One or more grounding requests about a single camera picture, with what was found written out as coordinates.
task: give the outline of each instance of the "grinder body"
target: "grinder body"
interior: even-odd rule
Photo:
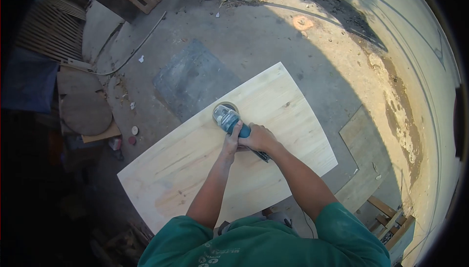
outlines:
[[[221,129],[230,134],[233,132],[233,128],[235,127],[236,123],[238,123],[239,119],[241,119],[239,113],[235,111],[235,108],[230,104],[218,105],[213,111],[213,118]],[[243,127],[241,128],[238,137],[246,138],[249,137],[250,134],[251,128],[243,123]],[[269,161],[270,156],[266,153],[258,152],[253,149],[250,150],[265,162]]]

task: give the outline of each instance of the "pine wood panel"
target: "pine wood panel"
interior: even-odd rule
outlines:
[[[124,168],[118,177],[148,227],[157,233],[184,215],[220,153],[225,133],[212,118],[221,101],[234,103],[244,122],[265,125],[319,176],[337,165],[320,123],[279,62],[181,124]],[[240,152],[231,166],[217,226],[254,214],[291,195],[273,161]]]

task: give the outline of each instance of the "power cord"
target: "power cord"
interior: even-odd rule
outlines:
[[[303,212],[304,222],[306,222],[306,224],[308,225],[309,229],[311,230],[311,234],[313,235],[313,238],[314,238],[314,232],[313,232],[313,229],[311,228],[311,226],[309,226],[308,220],[306,219],[306,214],[304,213],[303,210],[301,210],[301,211]]]

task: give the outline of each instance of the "sanding pad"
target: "sanding pad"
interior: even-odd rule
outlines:
[[[228,107],[228,108],[230,108],[230,109],[236,111],[237,113],[239,113],[238,107],[236,107],[235,104],[233,104],[233,103],[231,103],[231,102],[228,102],[228,101],[223,101],[223,102],[220,102],[220,103],[218,103],[217,105],[215,105],[215,107],[213,108],[213,111],[212,111],[212,116],[213,116],[213,112],[215,111],[215,109],[217,109],[217,107],[220,106],[220,105],[224,105],[224,106],[226,106],[226,107]],[[213,122],[214,122],[214,123],[217,123],[217,121],[215,120],[215,118],[212,117],[212,119],[213,119]]]

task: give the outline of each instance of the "small round disc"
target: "small round disc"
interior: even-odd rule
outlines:
[[[137,142],[137,138],[134,136],[128,137],[128,143],[134,145]]]

